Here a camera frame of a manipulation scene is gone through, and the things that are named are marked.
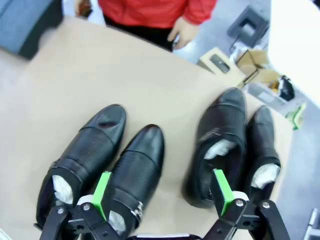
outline metal screw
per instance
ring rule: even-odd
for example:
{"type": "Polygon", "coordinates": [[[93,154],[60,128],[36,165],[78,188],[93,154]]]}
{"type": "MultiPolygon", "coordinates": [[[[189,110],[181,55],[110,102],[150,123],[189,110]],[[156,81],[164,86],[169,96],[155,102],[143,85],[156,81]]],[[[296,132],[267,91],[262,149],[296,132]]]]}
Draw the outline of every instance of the metal screw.
{"type": "Polygon", "coordinates": [[[244,202],[241,201],[241,200],[236,200],[235,201],[235,204],[238,206],[238,207],[242,207],[244,205],[244,202]]]}
{"type": "Polygon", "coordinates": [[[60,207],[57,212],[58,212],[58,214],[63,214],[64,211],[65,211],[65,210],[64,210],[62,207],[60,207]]]}
{"type": "Polygon", "coordinates": [[[90,206],[88,204],[83,206],[83,210],[88,211],[90,209],[90,206]]]}
{"type": "Polygon", "coordinates": [[[267,203],[266,201],[262,203],[262,207],[264,207],[265,209],[270,208],[269,203],[267,203]]]}

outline shoe toe cap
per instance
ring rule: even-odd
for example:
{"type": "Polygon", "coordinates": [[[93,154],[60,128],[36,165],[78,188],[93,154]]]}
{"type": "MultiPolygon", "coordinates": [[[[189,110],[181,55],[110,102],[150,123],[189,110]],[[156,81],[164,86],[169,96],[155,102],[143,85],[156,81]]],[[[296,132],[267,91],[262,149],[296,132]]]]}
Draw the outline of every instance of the shoe toe cap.
{"type": "Polygon", "coordinates": [[[165,140],[161,128],[154,124],[145,126],[132,139],[125,151],[147,155],[161,170],[165,152],[165,140]]]}
{"type": "Polygon", "coordinates": [[[273,126],[273,119],[269,108],[265,105],[258,108],[253,116],[255,123],[273,126]]]}
{"type": "Polygon", "coordinates": [[[121,105],[112,104],[99,111],[83,128],[102,130],[116,146],[124,133],[126,118],[126,110],[121,105]]]}
{"type": "Polygon", "coordinates": [[[236,87],[232,87],[224,91],[212,105],[216,104],[231,105],[243,111],[245,111],[246,108],[244,93],[236,87]]]}

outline beige table surface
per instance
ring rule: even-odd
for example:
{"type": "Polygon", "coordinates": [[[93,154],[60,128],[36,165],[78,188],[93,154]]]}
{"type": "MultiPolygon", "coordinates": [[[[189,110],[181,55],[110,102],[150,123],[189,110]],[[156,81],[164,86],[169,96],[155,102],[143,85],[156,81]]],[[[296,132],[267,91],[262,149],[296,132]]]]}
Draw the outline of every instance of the beige table surface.
{"type": "MultiPolygon", "coordinates": [[[[203,236],[217,219],[215,209],[190,206],[181,186],[194,150],[198,121],[228,78],[113,29],[66,17],[24,74],[0,88],[0,228],[13,240],[36,240],[38,192],[50,164],[79,128],[113,103],[127,111],[122,147],[147,124],[164,132],[163,175],[139,233],[192,233],[203,236]]],[[[261,104],[246,95],[248,117],[261,104]]],[[[291,126],[272,111],[275,147],[282,172],[291,126]]],[[[247,239],[247,232],[238,232],[247,239]]]]}

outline shoe buckle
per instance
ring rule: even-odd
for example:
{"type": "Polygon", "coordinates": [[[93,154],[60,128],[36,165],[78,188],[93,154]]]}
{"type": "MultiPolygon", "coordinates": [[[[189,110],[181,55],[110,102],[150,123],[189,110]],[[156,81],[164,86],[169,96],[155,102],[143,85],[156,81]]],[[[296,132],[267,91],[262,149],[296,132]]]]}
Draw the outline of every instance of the shoe buckle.
{"type": "Polygon", "coordinates": [[[143,207],[143,203],[139,201],[139,205],[137,206],[137,208],[134,211],[131,211],[131,213],[139,220],[139,222],[144,216],[142,207],[143,207]]]}

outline cardboard box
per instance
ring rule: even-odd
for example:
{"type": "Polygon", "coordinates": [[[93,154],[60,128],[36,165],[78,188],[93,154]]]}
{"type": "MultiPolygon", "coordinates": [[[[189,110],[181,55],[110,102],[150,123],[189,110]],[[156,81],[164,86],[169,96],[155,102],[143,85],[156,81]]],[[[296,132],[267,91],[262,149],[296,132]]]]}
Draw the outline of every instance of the cardboard box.
{"type": "Polygon", "coordinates": [[[264,50],[249,49],[241,55],[237,67],[246,75],[243,85],[248,83],[270,83],[282,75],[270,68],[268,55],[264,50]]]}
{"type": "Polygon", "coordinates": [[[219,76],[227,76],[232,86],[238,87],[246,79],[237,65],[218,48],[215,47],[200,57],[197,65],[219,76]]]}

